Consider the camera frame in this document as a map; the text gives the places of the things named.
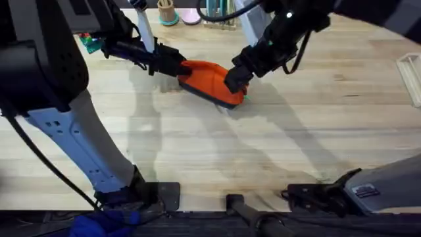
black mount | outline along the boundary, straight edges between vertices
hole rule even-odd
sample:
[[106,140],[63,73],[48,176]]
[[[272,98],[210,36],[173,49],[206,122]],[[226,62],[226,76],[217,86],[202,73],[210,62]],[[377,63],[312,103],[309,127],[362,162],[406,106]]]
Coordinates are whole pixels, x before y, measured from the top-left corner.
[[145,182],[135,166],[134,176],[130,186],[117,192],[95,192],[98,202],[108,208],[120,208],[127,203],[141,203],[149,207],[160,201],[165,211],[177,211],[180,205],[180,183],[177,182]]
[[292,212],[323,211],[335,213],[338,217],[364,215],[343,190],[345,183],[360,171],[349,171],[333,184],[289,184],[281,191],[281,196],[288,201]]
[[285,227],[275,213],[257,211],[244,202],[241,194],[226,196],[226,212],[229,215],[238,214],[250,226],[257,236],[262,237],[295,237],[290,229]]

wooden tabletop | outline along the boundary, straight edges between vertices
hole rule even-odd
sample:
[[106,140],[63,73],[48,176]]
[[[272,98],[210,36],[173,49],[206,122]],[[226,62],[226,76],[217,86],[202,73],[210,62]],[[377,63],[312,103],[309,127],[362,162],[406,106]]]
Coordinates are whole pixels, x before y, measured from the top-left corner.
[[[126,14],[137,22],[133,10]],[[246,41],[181,22],[154,35],[188,59],[232,66]],[[332,16],[313,34],[299,70],[254,78],[235,111],[179,89],[174,78],[148,76],[133,63],[84,53],[95,108],[118,148],[148,181],[182,185],[182,210],[223,210],[226,194],[245,194],[259,209],[287,210],[276,197],[295,182],[332,182],[420,153],[421,113],[411,106],[395,60],[421,47],[369,24]],[[20,119],[54,164],[82,190],[91,184],[44,134]],[[0,209],[91,209],[47,170],[0,120]]]

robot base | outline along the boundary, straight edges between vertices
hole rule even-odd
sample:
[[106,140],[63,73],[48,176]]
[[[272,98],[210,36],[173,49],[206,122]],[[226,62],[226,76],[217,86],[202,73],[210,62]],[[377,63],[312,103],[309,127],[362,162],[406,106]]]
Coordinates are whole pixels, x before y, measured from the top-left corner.
[[166,211],[177,211],[180,206],[180,183],[177,182],[145,182],[135,166],[130,186],[117,192],[95,192],[94,197],[106,208],[123,208],[131,203],[141,203],[150,207],[160,201]]

green object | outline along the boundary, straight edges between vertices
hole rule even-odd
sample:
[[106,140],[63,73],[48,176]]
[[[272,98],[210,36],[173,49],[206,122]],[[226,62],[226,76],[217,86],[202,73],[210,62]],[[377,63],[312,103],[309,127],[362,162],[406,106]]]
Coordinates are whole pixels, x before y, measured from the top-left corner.
[[94,39],[88,33],[80,34],[79,39],[85,46],[88,53],[96,52],[103,46],[103,41],[101,39]]

pink object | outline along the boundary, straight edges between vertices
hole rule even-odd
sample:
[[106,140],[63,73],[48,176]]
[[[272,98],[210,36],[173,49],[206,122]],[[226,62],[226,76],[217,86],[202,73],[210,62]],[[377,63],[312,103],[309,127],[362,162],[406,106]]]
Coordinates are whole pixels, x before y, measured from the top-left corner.
[[182,18],[184,24],[195,25],[202,20],[197,14],[196,9],[178,9],[177,10]]

